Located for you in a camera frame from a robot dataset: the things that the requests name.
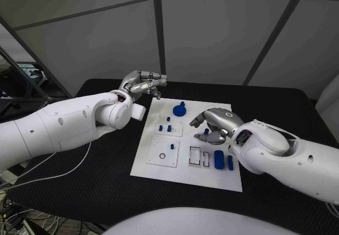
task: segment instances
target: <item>blue cylinder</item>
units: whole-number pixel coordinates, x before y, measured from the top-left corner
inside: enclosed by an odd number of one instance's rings
[[[221,150],[214,151],[214,167],[218,170],[226,169],[224,152]]]
[[[228,156],[228,169],[234,170],[234,159],[231,155]]]
[[[184,101],[181,102],[181,105],[177,105],[174,107],[174,114],[178,117],[182,117],[187,114],[187,108],[185,108],[185,102]]]

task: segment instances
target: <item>black table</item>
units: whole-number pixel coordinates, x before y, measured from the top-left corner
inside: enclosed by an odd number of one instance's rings
[[[109,92],[122,80],[93,79],[78,96]],[[338,147],[306,94],[298,89],[169,82],[164,98],[230,103],[246,122],[259,119],[301,138]],[[138,101],[151,108],[152,97]],[[12,190],[22,205],[54,215],[110,224],[155,209],[203,207],[262,219],[301,234],[339,234],[339,221],[325,203],[286,187],[269,174],[256,175],[241,166],[244,193],[130,176],[145,122],[132,119],[123,130],[93,142],[89,158],[65,177]],[[18,183],[68,172],[89,145],[58,153]],[[47,156],[34,159],[31,169]]]

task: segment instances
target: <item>metal robot hand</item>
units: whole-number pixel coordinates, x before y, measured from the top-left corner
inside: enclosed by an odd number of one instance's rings
[[[227,136],[231,138],[237,129],[244,125],[239,115],[223,108],[213,108],[204,111],[190,125],[198,128],[205,120],[213,132],[210,135],[195,134],[195,138],[215,145],[224,144]]]
[[[133,71],[123,79],[120,90],[130,94],[133,102],[140,98],[142,94],[152,94],[158,99],[162,93],[158,91],[158,86],[166,86],[168,76],[155,72]]]

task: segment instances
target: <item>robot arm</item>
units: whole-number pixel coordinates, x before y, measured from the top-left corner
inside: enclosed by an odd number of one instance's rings
[[[230,153],[256,174],[269,173],[286,186],[311,197],[339,204],[339,150],[302,140],[288,140],[280,128],[254,120],[244,123],[226,109],[210,109],[192,120],[198,127],[207,120],[213,133],[195,135],[211,144],[231,138]]]
[[[166,85],[166,78],[135,71],[119,90],[54,103],[0,124],[0,172],[40,155],[78,148],[125,128],[132,118],[142,120],[146,108],[135,101],[143,93],[161,98],[156,86]]]

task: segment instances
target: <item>white board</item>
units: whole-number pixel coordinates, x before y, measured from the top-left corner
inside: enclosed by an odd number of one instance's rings
[[[174,115],[174,107],[182,101],[185,101],[187,115],[178,117]],[[208,126],[207,122],[204,122],[200,128],[195,128],[190,126],[190,122],[201,112],[211,108],[233,110],[231,104],[166,98],[158,100],[153,98],[132,176],[243,192],[236,156],[234,170],[228,169],[230,138],[227,138],[227,142],[223,145],[213,145],[194,138],[197,133],[204,133]],[[169,125],[172,126],[174,133],[172,131],[168,132]],[[197,148],[201,149],[201,161],[194,159],[192,163],[197,164],[191,164],[191,155],[200,158]],[[223,170],[214,167],[214,151],[217,150],[224,151],[226,169]]]

